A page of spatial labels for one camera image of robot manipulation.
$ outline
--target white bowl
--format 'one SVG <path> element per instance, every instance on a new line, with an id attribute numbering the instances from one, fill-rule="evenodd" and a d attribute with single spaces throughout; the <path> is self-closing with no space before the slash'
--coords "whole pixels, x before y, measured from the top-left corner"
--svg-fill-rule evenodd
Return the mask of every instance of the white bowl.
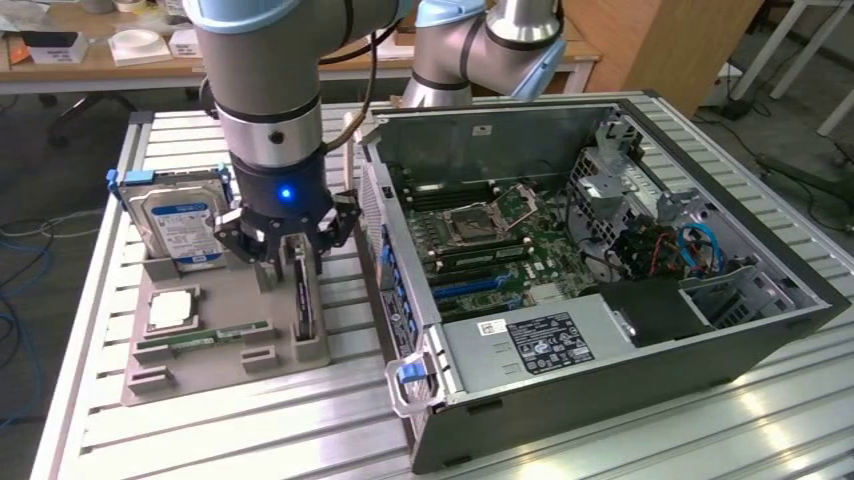
<path id="1" fill-rule="evenodd" d="M 114 48 L 141 54 L 157 50 L 161 38 L 150 30 L 134 29 L 116 33 L 109 40 Z"/>

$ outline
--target hard drive label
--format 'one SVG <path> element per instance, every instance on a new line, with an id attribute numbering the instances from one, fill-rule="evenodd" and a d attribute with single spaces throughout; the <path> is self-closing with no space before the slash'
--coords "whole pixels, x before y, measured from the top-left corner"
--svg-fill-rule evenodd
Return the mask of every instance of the hard drive label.
<path id="1" fill-rule="evenodd" d="M 169 256 L 178 263 L 202 263 L 220 257 L 213 238 L 213 218 L 205 203 L 169 205 L 150 209 Z"/>

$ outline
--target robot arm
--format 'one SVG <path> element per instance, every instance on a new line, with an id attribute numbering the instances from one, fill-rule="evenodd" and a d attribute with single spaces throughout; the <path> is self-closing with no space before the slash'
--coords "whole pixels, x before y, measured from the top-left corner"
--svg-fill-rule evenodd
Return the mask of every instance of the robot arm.
<path id="1" fill-rule="evenodd" d="M 304 235 L 315 255 L 349 236 L 360 212 L 355 193 L 331 195 L 325 185 L 317 61 L 412 3 L 184 0 L 241 195 L 216 235 L 249 263 L 277 263 L 289 236 Z M 484 0 L 423 0 L 405 104 L 465 104 L 469 82 L 523 100 L 539 95 L 565 46 L 553 5 L 501 0 L 487 15 Z"/>
<path id="2" fill-rule="evenodd" d="M 471 84 L 531 101 L 563 58 L 563 9 L 555 0 L 423 0 L 417 10 L 407 107 L 471 102 Z"/>
<path id="3" fill-rule="evenodd" d="M 283 239 L 297 234 L 319 255 L 343 245 L 359 210 L 352 193 L 333 196 L 325 185 L 317 60 L 392 24 L 411 0 L 185 0 L 184 7 L 241 194 L 216 235 L 251 263 L 276 263 Z"/>

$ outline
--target screw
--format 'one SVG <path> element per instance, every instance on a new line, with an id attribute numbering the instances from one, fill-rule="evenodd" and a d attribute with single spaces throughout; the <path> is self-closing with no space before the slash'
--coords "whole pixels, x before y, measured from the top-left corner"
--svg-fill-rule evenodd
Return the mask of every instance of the screw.
<path id="1" fill-rule="evenodd" d="M 275 143 L 276 145 L 281 145 L 281 142 L 284 142 L 284 133 L 281 133 L 279 130 L 276 130 L 275 132 L 272 132 L 269 134 L 269 141 L 272 143 Z"/>

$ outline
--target cardboard box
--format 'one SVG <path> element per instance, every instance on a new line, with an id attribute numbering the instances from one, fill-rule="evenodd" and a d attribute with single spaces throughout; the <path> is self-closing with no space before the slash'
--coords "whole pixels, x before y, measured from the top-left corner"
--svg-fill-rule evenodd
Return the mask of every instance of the cardboard box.
<path id="1" fill-rule="evenodd" d="M 29 56 L 36 63 L 80 63 L 89 40 L 80 32 L 21 32 Z"/>

